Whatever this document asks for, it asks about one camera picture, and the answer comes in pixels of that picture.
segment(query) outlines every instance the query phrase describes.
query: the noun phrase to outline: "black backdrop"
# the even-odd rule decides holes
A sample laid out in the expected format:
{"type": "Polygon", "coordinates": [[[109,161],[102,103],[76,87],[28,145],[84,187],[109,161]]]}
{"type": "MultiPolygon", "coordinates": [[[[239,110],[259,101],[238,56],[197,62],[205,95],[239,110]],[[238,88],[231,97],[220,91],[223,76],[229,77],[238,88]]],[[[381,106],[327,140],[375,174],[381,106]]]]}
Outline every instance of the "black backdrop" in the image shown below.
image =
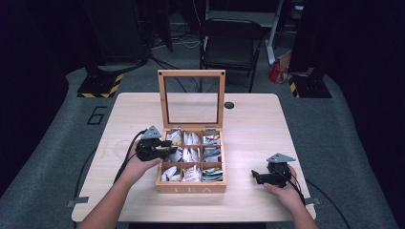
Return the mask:
{"type": "Polygon", "coordinates": [[[308,0],[290,62],[292,72],[327,63],[326,74],[348,101],[356,131],[401,228],[405,228],[404,5],[400,0],[308,0]],[[336,27],[341,20],[344,27],[336,27]]]}
{"type": "Polygon", "coordinates": [[[82,68],[70,30],[103,64],[78,0],[5,0],[0,3],[0,196],[48,130],[68,91],[66,74],[82,68]]]}

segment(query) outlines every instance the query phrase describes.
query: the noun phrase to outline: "chair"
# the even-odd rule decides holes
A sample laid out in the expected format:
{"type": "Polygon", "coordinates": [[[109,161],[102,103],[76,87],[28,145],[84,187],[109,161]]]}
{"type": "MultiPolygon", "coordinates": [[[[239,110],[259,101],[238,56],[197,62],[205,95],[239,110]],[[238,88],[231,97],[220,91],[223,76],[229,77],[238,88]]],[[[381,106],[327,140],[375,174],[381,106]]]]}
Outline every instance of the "chair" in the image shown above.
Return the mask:
{"type": "Polygon", "coordinates": [[[227,73],[226,85],[246,87],[251,93],[264,35],[256,22],[207,19],[200,27],[200,69],[246,71],[240,78],[227,73]]]}

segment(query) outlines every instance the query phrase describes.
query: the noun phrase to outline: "forearm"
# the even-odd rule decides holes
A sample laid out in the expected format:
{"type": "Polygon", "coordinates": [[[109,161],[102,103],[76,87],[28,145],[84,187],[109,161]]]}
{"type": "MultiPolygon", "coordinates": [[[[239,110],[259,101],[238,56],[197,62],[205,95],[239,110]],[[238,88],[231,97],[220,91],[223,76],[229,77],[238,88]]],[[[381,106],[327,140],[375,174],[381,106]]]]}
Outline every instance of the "forearm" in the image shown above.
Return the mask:
{"type": "Polygon", "coordinates": [[[305,206],[302,208],[297,208],[290,210],[293,220],[294,220],[294,228],[295,229],[317,229],[318,225],[316,225],[315,220],[313,220],[312,216],[310,215],[309,211],[305,206]]]}
{"type": "Polygon", "coordinates": [[[118,180],[78,228],[115,228],[131,185],[118,180]]]}

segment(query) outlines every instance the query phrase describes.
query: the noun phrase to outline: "hand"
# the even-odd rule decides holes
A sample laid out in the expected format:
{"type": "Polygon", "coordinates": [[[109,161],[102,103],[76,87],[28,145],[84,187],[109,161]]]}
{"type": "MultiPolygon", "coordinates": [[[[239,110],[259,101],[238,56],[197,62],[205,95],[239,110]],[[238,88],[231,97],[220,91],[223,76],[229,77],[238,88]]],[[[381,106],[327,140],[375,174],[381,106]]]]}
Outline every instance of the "hand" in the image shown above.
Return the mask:
{"type": "MultiPolygon", "coordinates": [[[[297,181],[295,180],[295,177],[297,177],[297,173],[291,166],[288,167],[292,174],[290,181],[296,185],[297,181]]],[[[290,212],[302,209],[303,207],[305,208],[300,195],[289,182],[284,188],[279,188],[278,186],[273,186],[269,183],[265,183],[263,186],[269,190],[270,193],[275,195],[290,212]]]]}
{"type": "Polygon", "coordinates": [[[155,158],[149,161],[141,161],[137,156],[134,156],[138,143],[139,141],[136,141],[132,146],[131,152],[128,156],[128,158],[131,159],[128,161],[121,177],[118,179],[119,181],[124,181],[131,186],[134,185],[135,182],[137,182],[148,169],[155,167],[161,162],[160,158],[155,158]]]}

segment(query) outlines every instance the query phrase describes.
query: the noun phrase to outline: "gray carpet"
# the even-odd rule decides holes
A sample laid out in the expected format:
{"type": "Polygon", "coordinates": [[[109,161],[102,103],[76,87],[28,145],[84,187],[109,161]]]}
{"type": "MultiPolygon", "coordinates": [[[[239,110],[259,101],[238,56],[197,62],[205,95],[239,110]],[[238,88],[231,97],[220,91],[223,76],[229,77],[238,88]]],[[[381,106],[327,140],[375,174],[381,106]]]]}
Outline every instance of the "gray carpet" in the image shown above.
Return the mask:
{"type": "MultiPolygon", "coordinates": [[[[276,55],[289,50],[292,42],[293,37],[285,34],[276,55]]],[[[162,47],[154,49],[153,55],[181,69],[199,68],[198,48],[176,44],[173,53],[162,47]]],[[[339,87],[326,76],[332,99],[294,98],[287,82],[275,84],[267,79],[270,67],[266,58],[263,49],[253,92],[279,96],[306,178],[335,202],[352,228],[397,228],[339,87]]],[[[110,65],[106,69],[122,67],[127,66],[110,65]]],[[[158,92],[158,69],[160,66],[149,60],[126,73],[117,93],[158,92]]],[[[0,199],[0,228],[73,228],[73,209],[65,204],[75,194],[80,168],[97,146],[117,98],[77,98],[76,91],[85,76],[84,70],[67,75],[70,90],[64,104],[30,160],[0,199]],[[106,107],[98,109],[105,114],[101,124],[86,125],[96,106],[106,107]]],[[[332,204],[311,185],[309,191],[322,201],[315,207],[320,228],[346,228],[332,204]]],[[[127,223],[120,223],[118,228],[126,226],[127,223]]],[[[267,228],[293,225],[271,222],[267,228]]]]}

